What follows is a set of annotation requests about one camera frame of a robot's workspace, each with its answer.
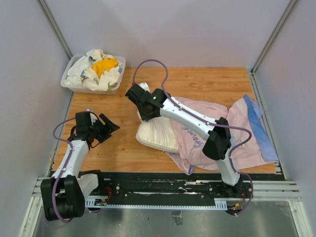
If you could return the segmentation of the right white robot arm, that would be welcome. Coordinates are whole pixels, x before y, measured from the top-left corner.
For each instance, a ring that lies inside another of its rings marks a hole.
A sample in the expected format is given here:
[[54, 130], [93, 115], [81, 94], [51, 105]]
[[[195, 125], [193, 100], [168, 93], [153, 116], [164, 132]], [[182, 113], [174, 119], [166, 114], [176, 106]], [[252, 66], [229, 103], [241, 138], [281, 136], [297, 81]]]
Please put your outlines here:
[[228, 121], [204, 116], [183, 105], [162, 89], [152, 93], [134, 83], [125, 94], [138, 109], [141, 119], [171, 119], [198, 135], [205, 144], [203, 154], [214, 160], [221, 174], [224, 193], [231, 198], [241, 192], [242, 178], [231, 159], [231, 133]]

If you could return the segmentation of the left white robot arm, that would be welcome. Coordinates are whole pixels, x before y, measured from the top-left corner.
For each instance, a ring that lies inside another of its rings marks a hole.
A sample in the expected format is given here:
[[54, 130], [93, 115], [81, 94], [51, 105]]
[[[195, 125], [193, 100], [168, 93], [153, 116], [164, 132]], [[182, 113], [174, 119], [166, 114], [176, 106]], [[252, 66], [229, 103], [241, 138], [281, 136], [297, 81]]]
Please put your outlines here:
[[67, 139], [67, 150], [57, 170], [40, 185], [44, 215], [47, 221], [59, 220], [65, 224], [85, 212], [88, 196], [101, 195], [105, 190], [111, 195], [112, 189], [106, 186], [100, 170], [89, 170], [79, 175], [81, 165], [88, 152], [109, 139], [119, 126], [104, 114], [92, 111], [75, 114], [75, 125]]

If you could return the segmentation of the blue pink snowflake pillowcase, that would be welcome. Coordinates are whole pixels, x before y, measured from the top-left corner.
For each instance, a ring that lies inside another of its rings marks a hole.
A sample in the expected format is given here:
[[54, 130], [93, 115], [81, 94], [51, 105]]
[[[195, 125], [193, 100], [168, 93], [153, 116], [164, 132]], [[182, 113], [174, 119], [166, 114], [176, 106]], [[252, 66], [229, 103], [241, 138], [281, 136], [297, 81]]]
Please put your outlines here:
[[[177, 97], [177, 100], [202, 115], [219, 119], [225, 118], [230, 126], [245, 128], [245, 131], [232, 129], [231, 144], [236, 149], [231, 158], [235, 169], [245, 169], [273, 163], [278, 160], [260, 118], [263, 110], [248, 95], [237, 100], [230, 108], [216, 103], [194, 101]], [[205, 141], [182, 124], [170, 121], [179, 153], [168, 153], [169, 157], [187, 175], [196, 167], [216, 171], [216, 162], [206, 157], [202, 148]]]

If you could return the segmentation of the cream bear print pillow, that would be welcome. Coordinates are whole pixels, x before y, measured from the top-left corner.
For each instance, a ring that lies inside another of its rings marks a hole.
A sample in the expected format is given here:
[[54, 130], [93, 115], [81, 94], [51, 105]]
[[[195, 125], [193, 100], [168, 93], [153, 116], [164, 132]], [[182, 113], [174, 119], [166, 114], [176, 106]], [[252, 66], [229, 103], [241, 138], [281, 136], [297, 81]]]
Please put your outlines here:
[[143, 121], [136, 133], [136, 140], [145, 146], [169, 153], [179, 153], [179, 147], [168, 118], [158, 117]]

